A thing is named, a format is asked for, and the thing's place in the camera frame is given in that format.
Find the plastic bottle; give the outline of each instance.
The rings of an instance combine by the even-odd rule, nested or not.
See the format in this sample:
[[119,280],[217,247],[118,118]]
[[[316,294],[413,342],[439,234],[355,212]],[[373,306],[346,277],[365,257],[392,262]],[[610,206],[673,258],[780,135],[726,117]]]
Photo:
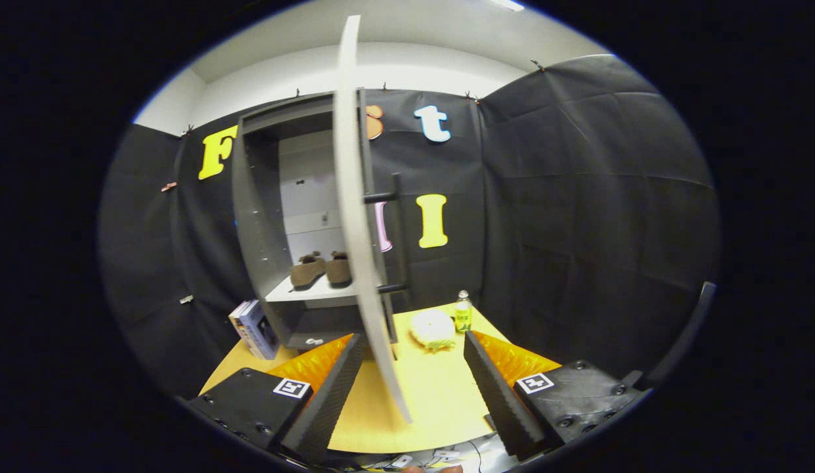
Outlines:
[[468,299],[467,290],[460,291],[457,304],[454,305],[454,327],[457,333],[471,330],[471,299]]

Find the orange padding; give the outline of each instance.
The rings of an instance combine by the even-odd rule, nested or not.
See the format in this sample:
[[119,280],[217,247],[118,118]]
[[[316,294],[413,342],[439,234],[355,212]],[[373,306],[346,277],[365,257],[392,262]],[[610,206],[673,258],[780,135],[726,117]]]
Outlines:
[[338,361],[346,344],[352,338],[354,333],[349,333],[347,336],[342,336],[321,347],[314,348],[310,352],[300,354],[281,365],[270,369],[267,374],[278,376],[279,378],[288,378],[290,380],[305,381],[311,384],[311,389],[314,393],[320,389],[322,383],[325,382],[328,374],[331,373],[334,363]]
[[510,388],[515,386],[516,380],[562,366],[554,360],[546,359],[524,348],[494,338],[494,336],[476,330],[472,330],[472,333],[483,345],[489,359],[495,364],[495,368],[500,371],[500,375],[504,377]]

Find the cabinet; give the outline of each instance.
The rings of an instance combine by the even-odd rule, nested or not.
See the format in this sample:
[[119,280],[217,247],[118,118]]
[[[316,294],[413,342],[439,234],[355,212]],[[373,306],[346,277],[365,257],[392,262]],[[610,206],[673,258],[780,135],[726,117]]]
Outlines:
[[[361,112],[363,90],[357,94],[364,195],[371,203],[376,197],[387,197],[375,194]],[[323,93],[246,114],[239,120],[232,150],[232,198],[244,263],[270,325],[287,348],[313,348],[350,332],[361,334],[366,342],[357,307],[357,281],[332,288],[323,275],[308,290],[294,290],[290,284],[290,269],[302,255],[317,250],[328,261],[332,251],[347,249],[336,194],[332,109],[333,95]],[[365,210],[372,233],[373,248],[368,251],[374,254],[374,279],[378,292],[384,292],[380,302],[389,341],[396,342],[386,291],[404,290],[409,284],[386,281],[374,207],[365,206]]]

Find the table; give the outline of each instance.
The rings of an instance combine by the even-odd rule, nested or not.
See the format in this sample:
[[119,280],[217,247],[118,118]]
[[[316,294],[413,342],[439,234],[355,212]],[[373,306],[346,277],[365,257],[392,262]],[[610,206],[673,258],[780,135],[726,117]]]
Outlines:
[[[453,303],[433,308],[454,314]],[[329,449],[395,454],[462,443],[493,431],[483,418],[489,410],[462,356],[464,335],[456,335],[457,345],[450,350],[428,352],[410,335],[410,318],[421,311],[425,309],[393,315],[399,341],[393,345],[397,357],[395,372],[413,423],[406,423],[399,414],[374,360],[365,359],[335,425]],[[477,308],[474,308],[472,328],[509,341]],[[260,360],[239,341],[217,366],[200,394],[241,368],[267,371],[297,354],[296,350],[281,347],[276,359]]]

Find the shoe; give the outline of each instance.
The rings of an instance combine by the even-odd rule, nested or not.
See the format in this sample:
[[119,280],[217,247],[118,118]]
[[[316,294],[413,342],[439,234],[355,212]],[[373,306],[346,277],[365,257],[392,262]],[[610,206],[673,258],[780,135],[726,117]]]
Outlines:
[[326,276],[332,288],[344,288],[352,284],[352,272],[346,252],[332,252],[332,261],[326,263]]
[[301,264],[291,267],[290,284],[294,290],[308,290],[326,272],[326,262],[317,258],[320,252],[313,251],[299,259]]

